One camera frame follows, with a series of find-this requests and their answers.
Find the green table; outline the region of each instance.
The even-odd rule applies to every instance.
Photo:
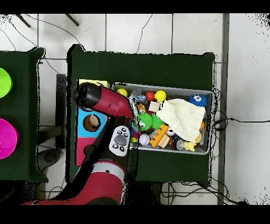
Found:
[[[37,65],[43,54],[43,48],[28,52],[0,51],[0,68],[6,70],[13,81],[11,92],[0,99],[0,118],[18,131],[15,151],[0,160],[0,180],[47,181],[36,167]]]
[[[73,45],[67,54],[67,86],[73,90],[77,79],[104,80],[142,85],[212,90],[213,53],[204,55],[124,54],[113,52],[85,52]],[[74,166],[75,101],[71,100],[70,157],[67,157],[66,179],[73,179],[78,170]],[[209,154],[192,155],[139,151],[137,181],[200,181],[208,185]]]

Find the yellow ball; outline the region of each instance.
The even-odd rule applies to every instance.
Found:
[[[163,90],[156,91],[155,99],[157,100],[157,102],[162,102],[166,99],[166,93]]]
[[[125,89],[118,89],[117,92],[125,97],[128,96],[128,92]]]

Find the blue plush toy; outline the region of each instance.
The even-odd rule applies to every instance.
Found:
[[[190,96],[188,101],[199,107],[205,107],[207,105],[206,96],[202,94]]]

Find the yellow toy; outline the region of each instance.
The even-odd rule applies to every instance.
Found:
[[[155,99],[157,102],[163,102],[166,99],[166,93],[163,90],[158,90],[155,93]]]
[[[153,138],[150,140],[150,144],[152,145],[153,148],[155,148],[159,144],[159,142],[164,137],[168,129],[169,126],[164,124],[160,125],[160,129],[157,129],[157,133],[154,134]]]
[[[195,149],[194,149],[195,145],[196,145],[195,142],[184,142],[184,149],[194,152],[195,151]]]
[[[196,143],[199,143],[201,141],[201,133],[199,134],[199,136],[195,139]]]
[[[124,97],[128,96],[128,92],[125,89],[122,89],[122,88],[118,89],[117,92],[123,95]]]

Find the white cloth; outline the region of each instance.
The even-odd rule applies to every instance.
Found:
[[[157,116],[167,123],[182,139],[196,142],[204,118],[205,108],[198,107],[183,99],[164,101]]]

